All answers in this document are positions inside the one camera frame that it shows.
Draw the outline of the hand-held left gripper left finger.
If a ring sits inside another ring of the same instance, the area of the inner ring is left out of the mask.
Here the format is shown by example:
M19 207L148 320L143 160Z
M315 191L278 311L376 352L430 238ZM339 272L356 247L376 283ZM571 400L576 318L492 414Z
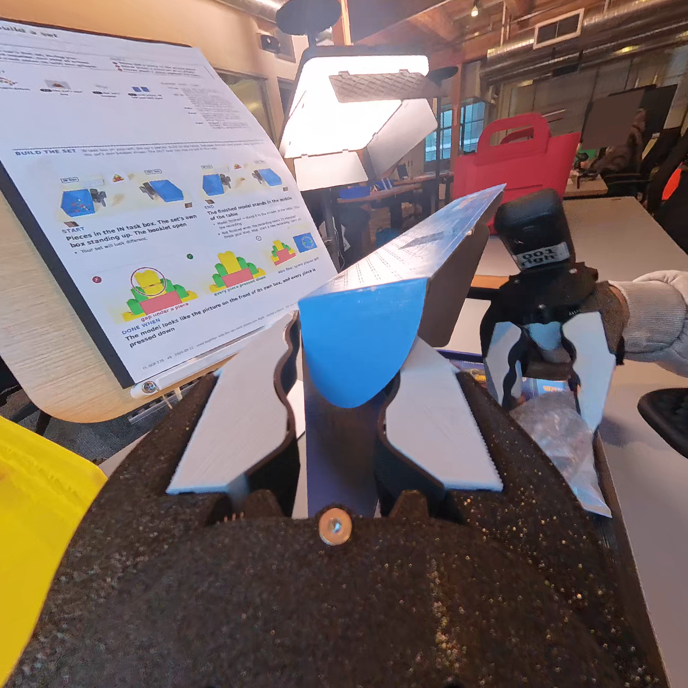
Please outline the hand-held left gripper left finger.
M286 314L219 369L167 495L219 494L243 511L250 494L268 490L293 510L300 460L288 393L299 344L298 314Z

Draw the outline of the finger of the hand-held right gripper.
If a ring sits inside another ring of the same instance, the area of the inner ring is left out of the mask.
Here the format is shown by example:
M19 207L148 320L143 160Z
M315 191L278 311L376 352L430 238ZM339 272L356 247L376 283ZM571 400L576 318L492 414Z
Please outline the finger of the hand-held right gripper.
M599 312L580 313L563 324L563 348L571 363L570 388L590 431L600 425L616 367Z
M497 322L484 355L484 368L487 391L505 410L514 409L521 399L525 354L524 330L511 322Z

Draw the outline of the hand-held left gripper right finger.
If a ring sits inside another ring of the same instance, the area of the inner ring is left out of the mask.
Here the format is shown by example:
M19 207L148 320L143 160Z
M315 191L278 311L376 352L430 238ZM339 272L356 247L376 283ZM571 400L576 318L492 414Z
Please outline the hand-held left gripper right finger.
M441 491L503 490L458 370L421 338L400 368L383 430L391 450Z

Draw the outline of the bubble wrap bag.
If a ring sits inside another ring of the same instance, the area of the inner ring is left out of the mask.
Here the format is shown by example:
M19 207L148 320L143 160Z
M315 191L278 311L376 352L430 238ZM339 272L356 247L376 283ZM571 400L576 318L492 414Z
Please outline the bubble wrap bag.
M546 392L522 402L510 415L566 479L594 468L593 433L572 392Z

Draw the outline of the blue cardboard kit box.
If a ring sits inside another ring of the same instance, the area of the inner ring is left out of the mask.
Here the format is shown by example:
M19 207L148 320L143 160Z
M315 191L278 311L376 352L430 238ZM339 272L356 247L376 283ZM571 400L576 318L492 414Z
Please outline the blue cardboard kit box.
M449 337L473 279L451 266L457 250L486 244L504 186L460 200L298 303L311 380L328 402L355 408L389 384L394 391L416 338L436 349ZM445 490L410 469L386 440L374 477L383 512L404 491L422 492L435 514L458 519L463 538L482 542L506 563L486 568L474 588L477 621L460 631L497 632L514 660L479 650L477 684L516 687L667 687L651 642L641 639L622 604L618 563L605 554L586 510L534 440L468 374L458 380L503 481L501 492Z

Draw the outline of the person's right forearm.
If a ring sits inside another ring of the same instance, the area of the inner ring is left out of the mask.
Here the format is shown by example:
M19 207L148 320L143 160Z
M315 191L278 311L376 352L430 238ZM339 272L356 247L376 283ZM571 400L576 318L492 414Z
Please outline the person's right forearm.
M611 281L628 319L625 356L687 377L687 272L655 271L632 281Z

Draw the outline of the person's right hand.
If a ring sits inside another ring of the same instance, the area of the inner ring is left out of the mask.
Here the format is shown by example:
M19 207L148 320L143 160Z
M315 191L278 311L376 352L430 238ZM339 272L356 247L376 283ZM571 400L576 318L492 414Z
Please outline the person's right hand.
M630 319L630 309L624 294L607 281L598 282L595 298L605 331L607 348L617 366L625 359L624 329Z

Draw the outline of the wood-edged table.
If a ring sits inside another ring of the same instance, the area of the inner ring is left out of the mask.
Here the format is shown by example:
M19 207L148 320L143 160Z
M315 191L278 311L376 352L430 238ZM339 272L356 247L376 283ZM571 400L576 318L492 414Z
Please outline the wood-edged table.
M563 209L576 260L596 268L601 280L687 270L687 255L631 197L564 200Z

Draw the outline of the black office chair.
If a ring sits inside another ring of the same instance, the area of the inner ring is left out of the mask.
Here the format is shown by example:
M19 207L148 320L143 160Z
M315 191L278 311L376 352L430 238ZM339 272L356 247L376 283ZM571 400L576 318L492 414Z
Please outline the black office chair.
M650 391L639 399L637 409L669 446L687 458L687 388Z

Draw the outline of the red tote bag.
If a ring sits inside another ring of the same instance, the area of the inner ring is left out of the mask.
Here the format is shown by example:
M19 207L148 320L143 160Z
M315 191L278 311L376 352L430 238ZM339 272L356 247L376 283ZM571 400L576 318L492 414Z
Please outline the red tote bag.
M503 203L545 189L563 200L580 137L580 132L553 135L540 114L496 120L483 130L475 153L455 159L453 197L503 185Z

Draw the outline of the white labelled parts bag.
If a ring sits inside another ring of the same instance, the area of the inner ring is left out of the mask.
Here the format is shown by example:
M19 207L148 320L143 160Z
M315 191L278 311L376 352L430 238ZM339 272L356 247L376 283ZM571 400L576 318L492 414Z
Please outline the white labelled parts bag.
M599 484L594 458L587 457L571 469L565 478L584 510L599 517L612 518L612 511Z

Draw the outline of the wooden workbench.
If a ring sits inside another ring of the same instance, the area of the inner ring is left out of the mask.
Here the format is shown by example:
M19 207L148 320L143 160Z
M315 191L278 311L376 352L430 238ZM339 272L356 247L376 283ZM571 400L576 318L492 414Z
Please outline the wooden workbench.
M390 188L366 196L339 196L334 202L335 219L353 212L365 214L368 225L361 242L364 254L369 254L451 202L453 179L453 173L445 171L438 179L425 174L394 180Z

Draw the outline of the yellow storage bin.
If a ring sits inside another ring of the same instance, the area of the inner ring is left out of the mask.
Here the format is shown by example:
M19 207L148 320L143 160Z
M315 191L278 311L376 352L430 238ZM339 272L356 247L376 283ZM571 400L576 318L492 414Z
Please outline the yellow storage bin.
M30 641L57 567L106 481L95 464L1 418L1 684Z

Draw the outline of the black tripod pole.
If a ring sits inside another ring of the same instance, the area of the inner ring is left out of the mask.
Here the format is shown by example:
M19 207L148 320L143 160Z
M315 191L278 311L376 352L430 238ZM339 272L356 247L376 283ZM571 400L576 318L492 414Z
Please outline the black tripod pole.
M320 190L320 193L321 209L323 213L323 220L325 222L325 232L327 237L325 243L328 247L328 252L335 269L340 271L339 239L336 225L334 223L334 214L331 205L331 190L328 188L323 188Z

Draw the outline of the black round lamp head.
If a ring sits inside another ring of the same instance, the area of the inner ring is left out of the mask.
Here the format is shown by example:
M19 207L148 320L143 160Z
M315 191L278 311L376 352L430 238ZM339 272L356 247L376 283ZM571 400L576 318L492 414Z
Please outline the black round lamp head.
M276 12L278 28L292 36L315 37L341 16L339 1L287 1Z

